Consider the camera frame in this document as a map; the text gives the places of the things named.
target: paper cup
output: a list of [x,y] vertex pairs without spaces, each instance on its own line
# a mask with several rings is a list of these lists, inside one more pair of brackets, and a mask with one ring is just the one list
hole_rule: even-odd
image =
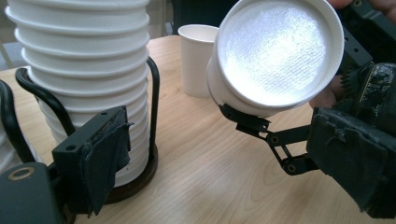
[[242,0],[219,28],[209,89],[218,105],[269,117],[322,91],[343,52],[342,25],[327,1]]
[[183,91],[194,97],[207,97],[206,67],[218,28],[192,24],[180,27],[178,33],[181,37]]

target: wooden table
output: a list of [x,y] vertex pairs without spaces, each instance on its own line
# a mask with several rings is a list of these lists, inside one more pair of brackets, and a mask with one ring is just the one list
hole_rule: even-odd
[[[157,173],[135,196],[105,205],[97,217],[80,215],[77,223],[395,223],[361,213],[321,171],[286,175],[270,148],[238,132],[210,98],[186,95],[178,36],[153,39],[148,48],[162,79]],[[14,91],[22,130],[49,164],[55,141],[14,72],[2,71],[0,78]],[[311,115],[308,105],[277,114],[269,118],[270,130],[309,124]],[[290,148],[301,154],[304,143]]]

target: white cup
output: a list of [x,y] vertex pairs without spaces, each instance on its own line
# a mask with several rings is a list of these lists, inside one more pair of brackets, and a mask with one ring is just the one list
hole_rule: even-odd
[[209,96],[206,67],[218,30],[217,27],[200,24],[185,25],[178,29],[181,36],[183,91],[190,96]]
[[218,105],[269,117],[302,105],[335,75],[341,22],[325,0],[241,0],[219,28],[207,67]]

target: white plastic cup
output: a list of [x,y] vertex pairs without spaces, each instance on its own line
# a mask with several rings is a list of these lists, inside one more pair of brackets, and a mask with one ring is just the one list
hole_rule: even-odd
[[209,96],[206,67],[212,55],[219,28],[191,24],[178,29],[181,37],[181,72],[183,91],[194,97]]
[[302,105],[332,80],[344,41],[325,0],[241,0],[222,22],[207,67],[212,98],[263,118]]

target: table surface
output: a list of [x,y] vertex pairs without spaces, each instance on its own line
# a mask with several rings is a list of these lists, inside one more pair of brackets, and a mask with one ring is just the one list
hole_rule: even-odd
[[[260,139],[240,133],[210,98],[181,86],[179,37],[148,43],[161,74],[156,136],[158,170],[133,197],[105,205],[76,223],[395,223],[361,213],[347,193],[321,171],[287,175]],[[21,128],[46,164],[56,146],[35,98],[1,71],[13,90]],[[269,118],[273,132],[309,124],[309,105]],[[305,143],[290,146],[293,155]]]

